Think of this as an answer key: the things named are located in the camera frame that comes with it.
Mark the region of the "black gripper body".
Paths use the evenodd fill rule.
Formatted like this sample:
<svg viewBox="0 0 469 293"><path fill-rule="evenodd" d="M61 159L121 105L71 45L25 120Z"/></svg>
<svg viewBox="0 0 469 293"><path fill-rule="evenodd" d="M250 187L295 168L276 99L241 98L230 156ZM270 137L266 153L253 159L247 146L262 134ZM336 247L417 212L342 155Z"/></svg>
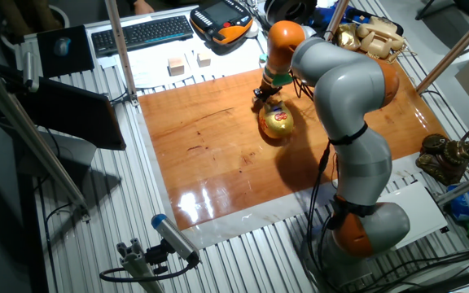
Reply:
<svg viewBox="0 0 469 293"><path fill-rule="evenodd" d="M271 97L274 94L277 94L282 89L281 86L273 87L272 85L268 85L266 83L262 83L259 88L256 89L260 93L260 98L263 97Z"/></svg>

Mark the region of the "person hand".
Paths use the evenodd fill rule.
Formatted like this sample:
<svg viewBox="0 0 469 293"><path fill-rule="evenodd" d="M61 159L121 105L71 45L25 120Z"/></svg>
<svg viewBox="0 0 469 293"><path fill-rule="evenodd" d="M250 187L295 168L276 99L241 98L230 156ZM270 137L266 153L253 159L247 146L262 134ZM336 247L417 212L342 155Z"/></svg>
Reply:
<svg viewBox="0 0 469 293"><path fill-rule="evenodd" d="M133 6L136 15L145 15L155 12L154 8L145 0L135 0Z"/></svg>

